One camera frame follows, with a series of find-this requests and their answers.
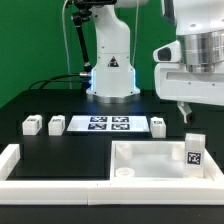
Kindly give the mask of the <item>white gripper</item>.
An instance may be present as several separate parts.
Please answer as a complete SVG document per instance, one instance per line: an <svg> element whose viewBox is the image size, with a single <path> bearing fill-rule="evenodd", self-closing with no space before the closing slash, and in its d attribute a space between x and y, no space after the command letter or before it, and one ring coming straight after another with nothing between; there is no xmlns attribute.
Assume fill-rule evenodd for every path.
<svg viewBox="0 0 224 224"><path fill-rule="evenodd" d="M187 102L224 106L224 62L217 63L214 72L190 73L181 63L178 41L156 49L153 58L157 63L154 69L156 93L161 99L178 101L185 123L192 113Z"/></svg>

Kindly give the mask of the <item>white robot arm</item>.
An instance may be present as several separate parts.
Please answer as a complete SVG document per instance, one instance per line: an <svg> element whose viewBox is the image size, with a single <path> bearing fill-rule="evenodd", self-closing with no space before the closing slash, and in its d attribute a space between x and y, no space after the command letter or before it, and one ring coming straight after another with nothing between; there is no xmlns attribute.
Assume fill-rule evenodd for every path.
<svg viewBox="0 0 224 224"><path fill-rule="evenodd" d="M148 0L96 2L91 9L97 37L97 63L87 96L103 103L123 103L140 95L130 64L130 29L117 8L138 7ZM224 0L161 0L162 16L176 27L176 39L153 49L155 91L175 101L183 114L191 103L224 106Z"/></svg>

